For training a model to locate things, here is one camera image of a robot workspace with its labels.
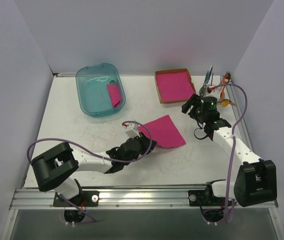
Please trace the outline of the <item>pink paper napkin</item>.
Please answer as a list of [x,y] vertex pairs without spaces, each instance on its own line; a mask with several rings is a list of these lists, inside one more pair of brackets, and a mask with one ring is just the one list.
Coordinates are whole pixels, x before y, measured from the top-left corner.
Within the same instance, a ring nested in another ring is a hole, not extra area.
[[151,133],[152,139],[157,141],[159,147],[172,149],[186,144],[169,115],[148,122],[144,126]]

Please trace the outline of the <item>orange plastic spoon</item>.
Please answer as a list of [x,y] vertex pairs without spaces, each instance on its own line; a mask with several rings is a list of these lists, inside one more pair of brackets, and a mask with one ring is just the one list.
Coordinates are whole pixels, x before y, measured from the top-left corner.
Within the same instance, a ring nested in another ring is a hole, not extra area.
[[229,99],[223,99],[223,100],[219,101],[217,104],[222,106],[222,107],[227,107],[227,106],[234,106],[234,107],[236,107],[237,106],[235,103],[233,103]]

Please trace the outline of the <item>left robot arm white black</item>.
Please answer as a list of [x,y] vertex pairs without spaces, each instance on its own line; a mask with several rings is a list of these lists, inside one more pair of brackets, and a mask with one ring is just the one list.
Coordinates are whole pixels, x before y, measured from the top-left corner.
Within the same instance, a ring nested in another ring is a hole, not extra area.
[[151,153],[157,141],[139,133],[102,153],[90,152],[80,145],[73,149],[75,145],[75,142],[60,139],[58,145],[29,159],[39,190],[54,190],[72,206],[85,199],[79,181],[71,177],[74,172],[117,173]]

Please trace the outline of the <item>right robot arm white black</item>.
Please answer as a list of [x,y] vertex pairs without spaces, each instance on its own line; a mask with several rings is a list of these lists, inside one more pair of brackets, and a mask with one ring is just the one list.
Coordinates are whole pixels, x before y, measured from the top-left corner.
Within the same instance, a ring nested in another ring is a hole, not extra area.
[[276,166],[263,160],[239,139],[231,124],[220,117],[217,99],[193,94],[181,110],[196,120],[205,136],[219,145],[239,165],[235,181],[215,180],[207,184],[204,200],[214,205],[221,198],[235,200],[242,207],[274,201],[277,198]]

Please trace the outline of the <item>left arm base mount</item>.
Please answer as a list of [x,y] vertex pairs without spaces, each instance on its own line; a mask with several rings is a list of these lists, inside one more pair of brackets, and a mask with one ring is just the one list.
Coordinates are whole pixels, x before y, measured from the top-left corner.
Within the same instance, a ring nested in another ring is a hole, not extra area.
[[99,196],[100,192],[97,190],[84,190],[78,196],[65,200],[55,193],[53,207],[64,208],[63,220],[72,226],[93,224],[97,223],[98,220],[89,215],[87,208],[97,207]]

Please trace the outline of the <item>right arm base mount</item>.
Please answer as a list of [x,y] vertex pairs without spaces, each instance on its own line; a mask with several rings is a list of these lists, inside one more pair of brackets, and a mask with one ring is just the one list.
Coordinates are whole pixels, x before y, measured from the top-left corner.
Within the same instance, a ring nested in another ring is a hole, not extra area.
[[209,190],[189,190],[191,207],[199,207],[208,225],[217,225],[224,219],[225,198],[213,196]]

